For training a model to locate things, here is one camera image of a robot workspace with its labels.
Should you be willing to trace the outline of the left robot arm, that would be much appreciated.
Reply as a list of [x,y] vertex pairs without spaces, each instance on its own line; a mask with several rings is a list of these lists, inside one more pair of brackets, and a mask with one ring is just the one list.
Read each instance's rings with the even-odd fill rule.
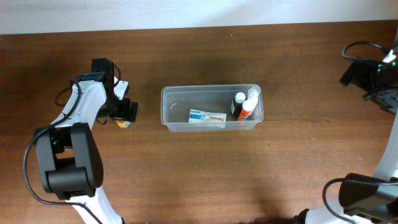
[[126,98],[128,89],[120,69],[107,58],[94,58],[90,72],[71,80],[63,111],[49,126],[35,131],[23,161],[28,181],[26,160],[34,149],[42,187],[58,201],[41,199],[29,188],[33,198],[47,205],[72,206],[85,223],[124,223],[103,190],[103,162],[91,130],[98,118],[135,122],[138,104]]

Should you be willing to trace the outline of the gold lid balm jar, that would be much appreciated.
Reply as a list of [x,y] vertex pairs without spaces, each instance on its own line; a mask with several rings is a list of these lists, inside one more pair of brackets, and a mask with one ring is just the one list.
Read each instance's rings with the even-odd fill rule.
[[127,128],[131,123],[130,121],[125,120],[115,120],[115,122],[120,128]]

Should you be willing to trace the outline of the clear plastic container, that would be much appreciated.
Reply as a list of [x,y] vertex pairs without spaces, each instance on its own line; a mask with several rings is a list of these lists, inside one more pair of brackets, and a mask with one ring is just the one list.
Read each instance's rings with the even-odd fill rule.
[[[161,93],[160,120],[171,132],[253,129],[264,119],[262,96],[259,96],[253,114],[246,121],[238,121],[231,113],[231,104],[235,95],[239,92],[247,93],[252,87],[259,88],[257,84],[167,86]],[[222,128],[220,122],[190,123],[189,116],[192,109],[225,113],[225,127]]]

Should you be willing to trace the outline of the black bottle white cap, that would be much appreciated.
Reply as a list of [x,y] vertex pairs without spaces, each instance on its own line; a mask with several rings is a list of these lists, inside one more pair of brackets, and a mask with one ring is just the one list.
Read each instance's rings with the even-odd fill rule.
[[231,103],[231,113],[237,118],[242,110],[243,102],[246,100],[246,95],[243,92],[238,92],[235,94],[234,99]]

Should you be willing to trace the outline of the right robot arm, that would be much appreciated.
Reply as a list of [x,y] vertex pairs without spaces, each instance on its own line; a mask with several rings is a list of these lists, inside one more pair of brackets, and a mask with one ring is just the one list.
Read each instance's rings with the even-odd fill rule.
[[[354,57],[347,51],[361,45],[346,45],[342,57],[352,63],[340,78],[344,86],[364,90],[363,100],[397,115],[397,42],[390,47],[366,41],[384,53],[382,60]],[[397,223],[397,123],[392,125],[386,149],[373,175],[349,173],[328,181],[322,190],[323,206],[302,210],[291,220],[295,224]]]

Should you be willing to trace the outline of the orange tube white cap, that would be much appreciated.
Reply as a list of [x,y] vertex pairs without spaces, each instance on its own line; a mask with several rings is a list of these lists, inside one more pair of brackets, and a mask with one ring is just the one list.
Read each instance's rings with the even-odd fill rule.
[[246,100],[242,103],[242,109],[238,116],[238,121],[245,121],[248,119],[250,112],[254,109],[254,103],[251,100]]

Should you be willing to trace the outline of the white spray bottle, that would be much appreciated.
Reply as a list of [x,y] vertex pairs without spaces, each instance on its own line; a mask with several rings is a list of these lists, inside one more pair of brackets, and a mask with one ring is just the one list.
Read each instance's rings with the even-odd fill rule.
[[254,112],[254,109],[256,108],[258,101],[259,101],[259,95],[261,94],[261,88],[257,85],[252,86],[249,91],[248,91],[248,100],[252,102],[253,108],[249,112],[249,116],[251,116]]

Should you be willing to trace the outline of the white Panadol box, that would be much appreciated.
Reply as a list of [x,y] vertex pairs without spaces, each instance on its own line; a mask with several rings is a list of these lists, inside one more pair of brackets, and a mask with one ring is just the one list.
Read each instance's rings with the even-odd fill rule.
[[226,113],[214,113],[191,109],[188,117],[190,124],[225,128]]

